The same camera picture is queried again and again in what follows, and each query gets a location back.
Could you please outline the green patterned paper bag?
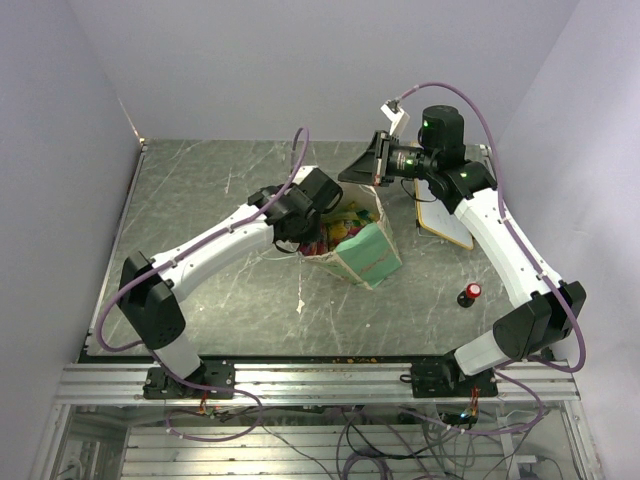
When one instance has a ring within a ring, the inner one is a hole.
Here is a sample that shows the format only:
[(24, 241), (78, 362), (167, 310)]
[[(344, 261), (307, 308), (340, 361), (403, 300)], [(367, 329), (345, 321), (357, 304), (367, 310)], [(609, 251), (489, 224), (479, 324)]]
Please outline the green patterned paper bag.
[(305, 257), (298, 252), (306, 261), (328, 273), (372, 290), (402, 266), (399, 250), (389, 219), (375, 189), (349, 183), (343, 183), (341, 188), (343, 196), (336, 208), (321, 216), (319, 234), (310, 241), (326, 239), (323, 216), (338, 212), (351, 202), (379, 213), (379, 221), (365, 226), (354, 238), (343, 241), (328, 254)]

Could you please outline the purple Fox's berries candy bag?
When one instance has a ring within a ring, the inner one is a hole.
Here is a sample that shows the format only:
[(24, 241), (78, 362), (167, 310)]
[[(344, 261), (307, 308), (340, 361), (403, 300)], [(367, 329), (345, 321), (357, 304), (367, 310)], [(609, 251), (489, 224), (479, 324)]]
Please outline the purple Fox's berries candy bag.
[(335, 246), (327, 239), (318, 239), (301, 243), (298, 251), (305, 257), (321, 256), (332, 252)]

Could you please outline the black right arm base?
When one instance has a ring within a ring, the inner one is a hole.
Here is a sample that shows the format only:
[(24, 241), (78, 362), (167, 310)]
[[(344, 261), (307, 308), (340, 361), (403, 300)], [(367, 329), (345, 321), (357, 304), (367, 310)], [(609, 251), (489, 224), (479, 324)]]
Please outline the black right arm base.
[(413, 362), (400, 381), (409, 384), (414, 398), (492, 398), (498, 395), (491, 370), (466, 375), (452, 356), (426, 356)]

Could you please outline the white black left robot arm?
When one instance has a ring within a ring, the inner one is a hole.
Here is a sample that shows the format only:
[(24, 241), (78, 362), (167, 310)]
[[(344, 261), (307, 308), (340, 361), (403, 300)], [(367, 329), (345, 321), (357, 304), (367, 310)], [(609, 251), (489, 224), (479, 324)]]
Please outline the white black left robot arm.
[(233, 262), (279, 241), (309, 243), (321, 216), (343, 190), (317, 167), (304, 167), (281, 186), (248, 197), (233, 214), (186, 243), (148, 259), (138, 252), (123, 265), (117, 301), (145, 347), (169, 369), (168, 384), (182, 397), (203, 387), (205, 367), (189, 341), (180, 303)]

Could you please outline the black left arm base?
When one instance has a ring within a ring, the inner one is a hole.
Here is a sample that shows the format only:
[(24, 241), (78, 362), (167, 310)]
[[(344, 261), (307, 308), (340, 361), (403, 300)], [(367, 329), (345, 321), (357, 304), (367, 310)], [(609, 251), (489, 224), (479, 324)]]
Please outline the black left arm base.
[(205, 360), (186, 380), (178, 381), (169, 375), (165, 367), (153, 367), (147, 372), (143, 398), (180, 400), (206, 395), (213, 399), (231, 399), (235, 373), (235, 368), (226, 361)]

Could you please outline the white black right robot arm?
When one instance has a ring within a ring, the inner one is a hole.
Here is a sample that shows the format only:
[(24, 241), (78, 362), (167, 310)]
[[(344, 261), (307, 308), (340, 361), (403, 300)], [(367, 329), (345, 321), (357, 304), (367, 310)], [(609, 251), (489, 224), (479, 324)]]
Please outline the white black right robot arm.
[(442, 387), (463, 395), (475, 385), (476, 374), (530, 358), (572, 334), (586, 292), (543, 260), (505, 207), (494, 176), (484, 164), (467, 159), (464, 119), (456, 108), (425, 108), (415, 146), (399, 141), (409, 120), (399, 101), (389, 101), (381, 110), (389, 130), (375, 132), (339, 180), (376, 187), (397, 178), (427, 182), (435, 200), (478, 242), (513, 307), (489, 332), (457, 348), (455, 362), (442, 369)]

